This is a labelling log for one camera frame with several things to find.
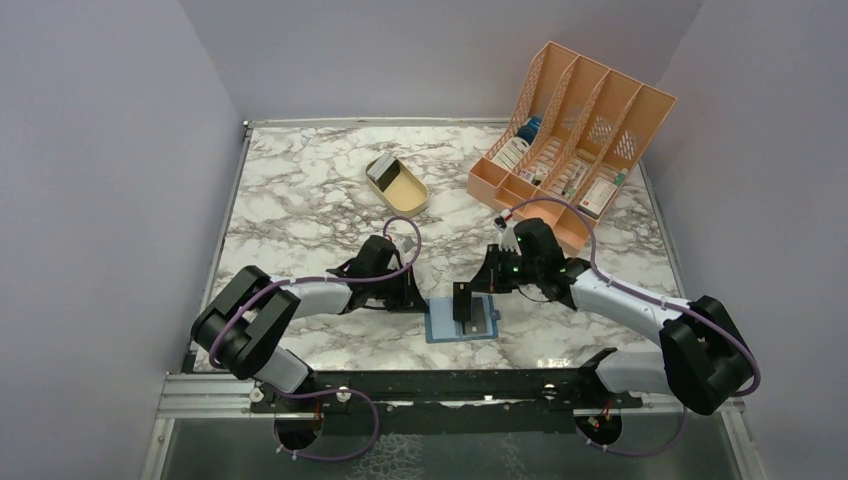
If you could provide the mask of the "blue card holder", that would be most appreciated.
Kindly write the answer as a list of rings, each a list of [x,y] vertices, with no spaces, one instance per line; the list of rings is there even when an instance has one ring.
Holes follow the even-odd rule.
[[[466,337],[463,333],[464,324],[453,320],[452,297],[438,297],[427,301],[429,312],[424,316],[426,342],[435,344],[497,338],[497,322],[501,319],[501,312],[495,307],[493,297],[479,293],[474,293],[473,296],[490,297],[489,308],[493,327],[493,333],[490,336],[477,338]]]

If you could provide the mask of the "small items in organizer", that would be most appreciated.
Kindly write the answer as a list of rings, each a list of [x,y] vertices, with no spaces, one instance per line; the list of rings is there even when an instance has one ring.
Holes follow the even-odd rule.
[[[541,185],[550,173],[550,168],[545,164],[537,164],[531,168],[522,169],[519,177],[534,186]]]

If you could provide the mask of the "orange file organizer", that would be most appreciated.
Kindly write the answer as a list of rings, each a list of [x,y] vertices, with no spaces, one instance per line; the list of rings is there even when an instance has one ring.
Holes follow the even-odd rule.
[[[515,219],[539,217],[553,229],[570,255],[588,242],[588,226],[578,203],[596,178],[618,189],[595,227],[637,168],[673,107],[676,97],[554,42],[534,57],[508,126],[471,168],[467,192],[502,211],[515,208]],[[511,171],[493,155],[528,118],[542,119],[534,142]],[[550,168],[539,186],[519,177],[537,164]]]

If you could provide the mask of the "black credit card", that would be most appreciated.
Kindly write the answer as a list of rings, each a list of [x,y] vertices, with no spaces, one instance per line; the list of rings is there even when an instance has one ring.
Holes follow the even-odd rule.
[[[487,337],[493,333],[489,303],[489,296],[471,298],[469,316],[463,325],[463,333],[466,337]]]
[[[452,294],[453,320],[465,324],[472,317],[472,291],[467,282],[454,282]]]

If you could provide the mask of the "white box in organizer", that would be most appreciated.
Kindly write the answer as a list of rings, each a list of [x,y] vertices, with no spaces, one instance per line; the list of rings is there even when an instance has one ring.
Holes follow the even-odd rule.
[[[491,161],[508,170],[513,170],[523,159],[530,148],[530,144],[521,137],[514,136],[507,140],[504,145],[493,155]]]

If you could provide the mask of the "red white medicine box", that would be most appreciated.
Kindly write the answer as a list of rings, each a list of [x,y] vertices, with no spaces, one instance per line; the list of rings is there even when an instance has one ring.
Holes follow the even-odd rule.
[[[591,218],[599,219],[617,189],[618,186],[614,182],[596,178],[579,201],[578,209]]]

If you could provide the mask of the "blue bottle in organizer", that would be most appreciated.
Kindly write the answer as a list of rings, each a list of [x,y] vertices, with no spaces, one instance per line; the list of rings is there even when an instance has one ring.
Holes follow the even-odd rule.
[[[531,145],[541,127],[542,119],[537,116],[532,116],[516,131],[515,136],[522,139],[528,145]]]

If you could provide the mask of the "black mounting rail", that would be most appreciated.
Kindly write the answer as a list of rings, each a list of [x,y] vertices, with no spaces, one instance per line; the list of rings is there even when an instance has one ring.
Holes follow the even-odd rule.
[[[580,367],[483,370],[316,371],[288,398],[265,383],[250,411],[283,433],[573,433],[581,417],[609,413],[614,426],[641,399],[610,393],[595,378],[598,358]]]

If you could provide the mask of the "beige oval tray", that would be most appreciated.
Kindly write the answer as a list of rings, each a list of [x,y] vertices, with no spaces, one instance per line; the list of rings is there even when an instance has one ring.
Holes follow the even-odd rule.
[[[423,212],[429,203],[428,187],[399,159],[401,164],[400,174],[384,191],[379,190],[366,177],[366,168],[375,160],[366,165],[364,172],[367,185],[377,197],[395,215],[414,217]]]

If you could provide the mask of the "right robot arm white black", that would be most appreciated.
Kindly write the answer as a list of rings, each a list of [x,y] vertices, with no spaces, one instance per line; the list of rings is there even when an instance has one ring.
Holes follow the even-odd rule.
[[[586,259],[566,256],[550,226],[537,218],[504,226],[501,243],[488,245],[480,269],[456,283],[454,297],[507,294],[523,286],[537,287],[551,303],[612,320],[657,346],[655,352],[611,349],[589,360],[576,383],[589,406],[600,407],[618,393],[654,393],[710,415],[756,380],[753,356],[720,301],[662,297],[617,281]]]

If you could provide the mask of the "stack of cards in tray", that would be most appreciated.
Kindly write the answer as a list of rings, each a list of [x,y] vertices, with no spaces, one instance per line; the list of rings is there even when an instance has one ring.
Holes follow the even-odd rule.
[[[391,154],[384,153],[366,168],[366,177],[384,191],[398,177],[401,171],[399,159]]]

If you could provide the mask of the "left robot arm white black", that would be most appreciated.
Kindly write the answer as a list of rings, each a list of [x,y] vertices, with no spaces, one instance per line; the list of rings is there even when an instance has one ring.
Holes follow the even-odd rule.
[[[239,380],[276,388],[285,407],[298,411],[313,401],[312,368],[280,341],[289,324],[319,314],[342,315],[378,301],[387,312],[426,313],[411,265],[399,266],[398,247],[370,236],[357,255],[323,276],[273,277],[254,265],[242,268],[199,314],[191,339],[212,364]]]

